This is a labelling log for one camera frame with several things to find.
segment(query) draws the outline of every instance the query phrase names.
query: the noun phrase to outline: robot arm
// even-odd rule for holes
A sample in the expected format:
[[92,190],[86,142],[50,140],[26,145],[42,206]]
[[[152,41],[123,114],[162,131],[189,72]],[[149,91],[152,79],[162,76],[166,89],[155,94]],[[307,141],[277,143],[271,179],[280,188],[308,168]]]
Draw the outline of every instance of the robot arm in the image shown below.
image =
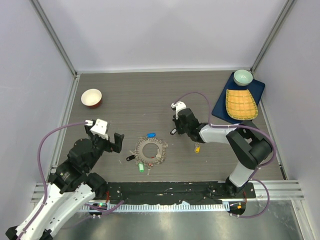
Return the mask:
[[[199,123],[190,108],[178,101],[171,105],[175,111],[173,122],[175,128],[170,134],[187,134],[198,143],[230,144],[239,162],[226,179],[226,190],[234,197],[248,182],[256,167],[272,152],[270,142],[261,134],[244,128],[218,128],[208,123]],[[252,121],[245,120],[240,125],[257,127]]]
[[[46,203],[23,233],[21,240],[52,240],[85,203],[101,198],[107,191],[107,183],[101,176],[88,173],[104,151],[120,153],[124,135],[115,133],[112,143],[107,135],[108,122],[101,119],[86,122],[84,128],[89,139],[77,140],[69,151],[67,160],[49,176]],[[17,239],[23,232],[43,205],[43,200],[44,196],[25,221],[7,230],[6,236],[10,240]]]

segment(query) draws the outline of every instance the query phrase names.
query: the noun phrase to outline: white wall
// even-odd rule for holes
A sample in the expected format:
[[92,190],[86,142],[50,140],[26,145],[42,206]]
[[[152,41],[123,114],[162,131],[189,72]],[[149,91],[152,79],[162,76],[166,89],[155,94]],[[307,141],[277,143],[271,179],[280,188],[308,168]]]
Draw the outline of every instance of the white wall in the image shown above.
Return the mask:
[[251,67],[286,0],[40,0],[78,71]]
[[[0,239],[29,214],[41,138],[60,124],[72,75],[28,0],[0,1]],[[45,143],[48,170],[55,137]]]
[[286,172],[320,229],[320,1],[298,0],[257,69]]

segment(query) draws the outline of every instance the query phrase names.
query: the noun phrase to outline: light blue bowl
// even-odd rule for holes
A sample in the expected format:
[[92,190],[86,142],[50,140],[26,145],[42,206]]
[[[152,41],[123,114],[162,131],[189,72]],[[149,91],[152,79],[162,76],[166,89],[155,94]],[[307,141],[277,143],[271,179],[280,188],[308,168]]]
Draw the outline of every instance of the light blue bowl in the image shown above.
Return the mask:
[[234,82],[239,86],[247,86],[252,82],[254,77],[247,70],[238,70],[233,75]]

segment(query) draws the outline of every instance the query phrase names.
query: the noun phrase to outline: key tag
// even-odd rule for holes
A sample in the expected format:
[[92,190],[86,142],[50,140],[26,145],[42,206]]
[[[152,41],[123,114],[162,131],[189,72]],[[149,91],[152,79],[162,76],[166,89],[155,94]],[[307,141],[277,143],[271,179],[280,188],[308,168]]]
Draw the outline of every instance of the key tag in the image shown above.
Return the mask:
[[195,152],[196,154],[198,154],[198,153],[200,152],[200,144],[199,144],[198,142],[196,142],[196,143],[194,144],[194,152]]

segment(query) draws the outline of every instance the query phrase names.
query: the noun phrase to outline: black mounting plate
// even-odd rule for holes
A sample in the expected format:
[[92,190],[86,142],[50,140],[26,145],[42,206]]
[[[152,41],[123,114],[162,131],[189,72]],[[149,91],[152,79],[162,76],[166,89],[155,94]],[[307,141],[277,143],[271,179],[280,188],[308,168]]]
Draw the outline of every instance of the black mounting plate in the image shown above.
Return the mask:
[[121,200],[130,205],[172,205],[182,201],[191,205],[221,204],[223,199],[243,199],[243,191],[247,199],[256,198],[254,185],[250,182],[235,197],[224,190],[224,182],[218,181],[108,182],[107,189],[111,204]]

